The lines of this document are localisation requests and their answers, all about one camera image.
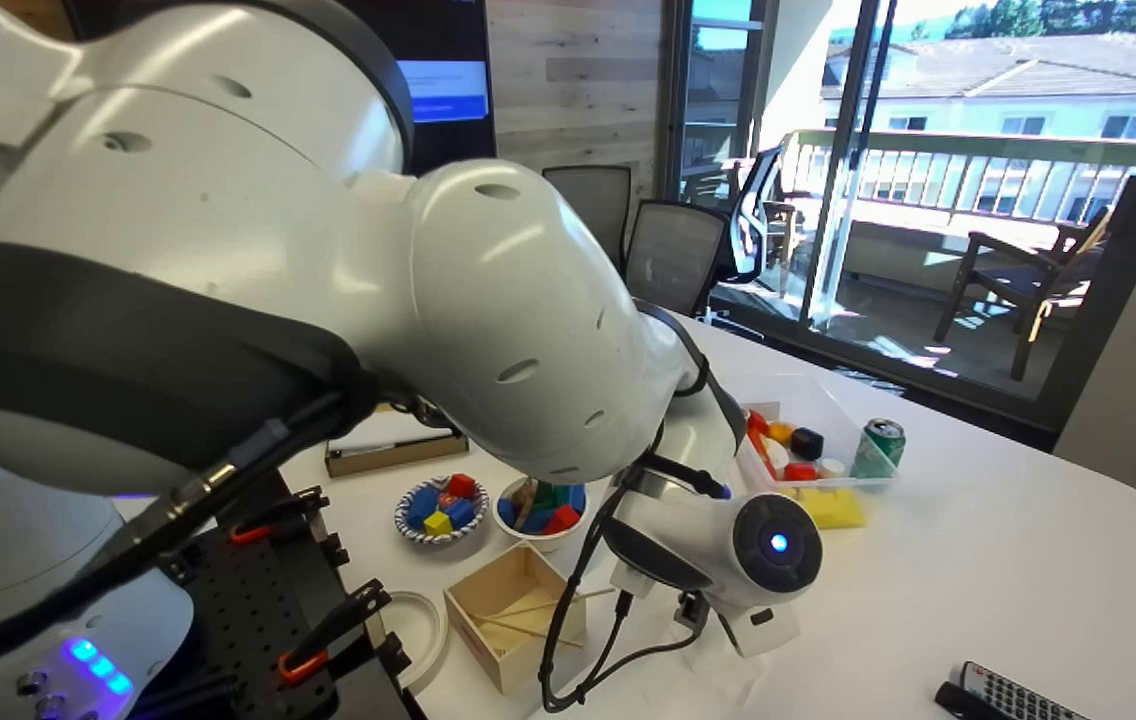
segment white bowl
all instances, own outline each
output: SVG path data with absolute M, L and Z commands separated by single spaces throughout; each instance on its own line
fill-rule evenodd
M 503 500 L 511 500 L 526 483 L 530 483 L 530 475 L 511 480 L 511 483 L 497 495 L 493 521 L 497 521 L 497 529 L 499 529 L 503 534 L 511 534 L 511 539 L 521 539 L 521 545 L 534 545 L 534 549 L 545 551 L 545 556 L 557 556 L 557 551 L 587 522 L 587 521 L 585 521 L 587 493 L 585 493 L 585 483 L 570 483 L 572 508 L 582 508 L 572 529 L 559 529 L 559 532 L 521 532 L 517 522 L 503 521 Z

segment house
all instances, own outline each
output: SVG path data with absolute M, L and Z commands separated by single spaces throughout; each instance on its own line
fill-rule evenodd
M 826 116 L 847 47 L 834 47 Z M 894 42 L 880 130 L 1136 141 L 1136 33 Z

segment green can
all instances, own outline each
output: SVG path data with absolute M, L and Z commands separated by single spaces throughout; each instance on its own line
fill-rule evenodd
M 859 426 L 851 475 L 894 475 L 904 457 L 904 426 L 897 418 L 868 418 Z
M 901 462 L 904 457 L 904 426 L 897 418 L 868 418 L 866 435 L 894 458 Z

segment blue led light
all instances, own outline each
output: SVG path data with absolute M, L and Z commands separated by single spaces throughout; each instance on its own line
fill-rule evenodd
M 77 641 L 77 645 L 72 645 L 72 656 L 90 664 L 90 661 L 97 656 L 97 645 Z
M 118 697 L 130 697 L 132 679 L 123 670 L 118 670 L 103 689 L 118 691 Z
M 118 664 L 103 661 L 103 656 L 97 656 L 97 661 L 90 664 L 90 670 L 99 675 L 99 679 L 109 679 L 109 675 L 118 670 Z
M 132 679 L 90 641 L 70 645 L 72 661 L 92 670 L 111 697 L 130 697 Z

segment black stand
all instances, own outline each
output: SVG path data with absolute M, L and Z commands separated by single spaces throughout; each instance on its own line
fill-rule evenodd
M 282 475 L 253 483 L 246 500 L 219 510 L 219 529 L 237 529 L 237 521 L 282 500 L 290 500 Z M 355 641 L 366 661 L 340 689 L 331 670 L 317 670 L 297 689 L 282 683 L 275 661 L 346 599 L 336 539 L 326 545 L 313 522 L 286 521 L 261 545 L 203 532 L 178 556 L 173 577 L 198 599 L 198 628 L 140 697 L 137 720 L 322 720 L 340 703 L 378 720 L 423 715 L 370 637 Z

